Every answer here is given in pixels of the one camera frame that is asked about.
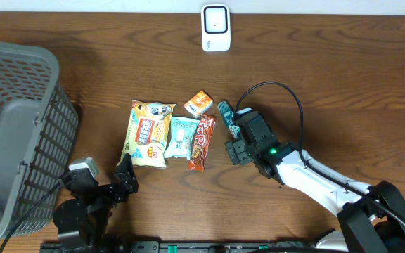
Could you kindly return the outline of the red chocolate bar wrapper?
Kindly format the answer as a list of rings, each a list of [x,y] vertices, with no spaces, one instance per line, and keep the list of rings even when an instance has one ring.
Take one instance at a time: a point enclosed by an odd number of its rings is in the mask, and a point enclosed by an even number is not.
[[[214,133],[216,117],[203,114],[197,126],[193,139],[191,159],[188,163],[190,171],[204,171],[210,141]]]

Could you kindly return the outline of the yellow snack bag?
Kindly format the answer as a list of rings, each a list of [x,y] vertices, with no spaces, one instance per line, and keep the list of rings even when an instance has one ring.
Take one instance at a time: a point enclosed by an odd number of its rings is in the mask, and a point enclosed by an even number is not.
[[[174,107],[172,103],[132,101],[119,164],[129,154],[134,166],[167,167],[164,152]]]

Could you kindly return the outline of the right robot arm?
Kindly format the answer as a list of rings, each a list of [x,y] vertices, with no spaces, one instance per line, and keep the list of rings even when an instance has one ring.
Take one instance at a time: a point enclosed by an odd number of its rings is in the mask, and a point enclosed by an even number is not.
[[[255,143],[239,138],[225,146],[233,164],[253,163],[262,176],[303,192],[337,217],[341,235],[326,236],[319,245],[348,252],[405,252],[405,199],[393,184],[355,181],[274,135]]]

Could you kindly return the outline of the teal snack packet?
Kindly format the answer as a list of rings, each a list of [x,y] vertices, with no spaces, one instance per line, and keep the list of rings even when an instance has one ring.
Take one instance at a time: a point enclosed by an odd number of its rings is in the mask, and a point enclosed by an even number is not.
[[[193,136],[198,124],[199,121],[196,119],[172,117],[172,136],[169,145],[165,150],[164,157],[185,157],[187,160],[190,160]]]

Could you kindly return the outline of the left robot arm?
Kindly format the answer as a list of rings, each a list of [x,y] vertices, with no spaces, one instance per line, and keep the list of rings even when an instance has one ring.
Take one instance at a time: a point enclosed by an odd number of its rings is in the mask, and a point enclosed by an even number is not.
[[[86,157],[71,163],[67,174],[60,179],[73,196],[53,213],[62,252],[124,251],[122,239],[105,232],[112,209],[138,192],[131,155],[124,155],[109,184],[99,184],[98,173],[94,159]]]

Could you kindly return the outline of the small orange box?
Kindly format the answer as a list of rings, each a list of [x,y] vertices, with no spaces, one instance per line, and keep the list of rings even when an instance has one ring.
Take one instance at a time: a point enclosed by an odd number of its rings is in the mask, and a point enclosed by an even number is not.
[[[194,118],[199,118],[213,105],[212,98],[203,90],[184,104],[184,108]]]

